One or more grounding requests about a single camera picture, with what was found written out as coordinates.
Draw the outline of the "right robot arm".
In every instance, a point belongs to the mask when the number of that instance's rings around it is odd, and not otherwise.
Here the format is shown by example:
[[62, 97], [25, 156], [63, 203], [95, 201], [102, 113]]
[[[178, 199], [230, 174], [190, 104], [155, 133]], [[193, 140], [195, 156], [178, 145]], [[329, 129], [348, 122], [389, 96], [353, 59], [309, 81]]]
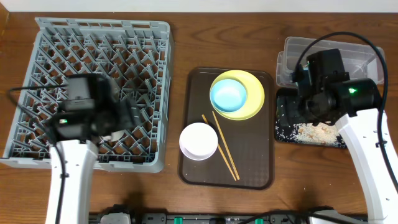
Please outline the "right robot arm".
[[397, 153], [374, 81], [350, 79], [338, 49], [309, 55], [293, 81], [298, 100], [289, 104], [288, 122], [336, 126], [354, 162], [369, 223], [397, 223]]

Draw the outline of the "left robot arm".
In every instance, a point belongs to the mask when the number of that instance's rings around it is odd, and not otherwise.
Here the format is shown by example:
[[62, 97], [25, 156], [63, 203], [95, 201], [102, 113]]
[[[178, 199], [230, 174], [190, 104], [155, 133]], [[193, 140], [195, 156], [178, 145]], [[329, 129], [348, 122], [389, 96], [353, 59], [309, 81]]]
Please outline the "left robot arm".
[[68, 98], [45, 125], [51, 183], [47, 223], [88, 223], [94, 164], [101, 139], [118, 140], [139, 125], [133, 97], [116, 100], [109, 78], [88, 73], [67, 78]]

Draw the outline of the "light blue bowl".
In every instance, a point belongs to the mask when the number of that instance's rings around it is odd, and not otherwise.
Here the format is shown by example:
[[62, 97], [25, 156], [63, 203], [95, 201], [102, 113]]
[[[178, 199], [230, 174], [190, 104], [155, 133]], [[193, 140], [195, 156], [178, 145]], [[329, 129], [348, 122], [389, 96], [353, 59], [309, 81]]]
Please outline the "light blue bowl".
[[210, 89], [210, 101], [221, 112], [232, 113], [244, 106], [247, 92], [244, 85], [233, 79], [215, 82]]

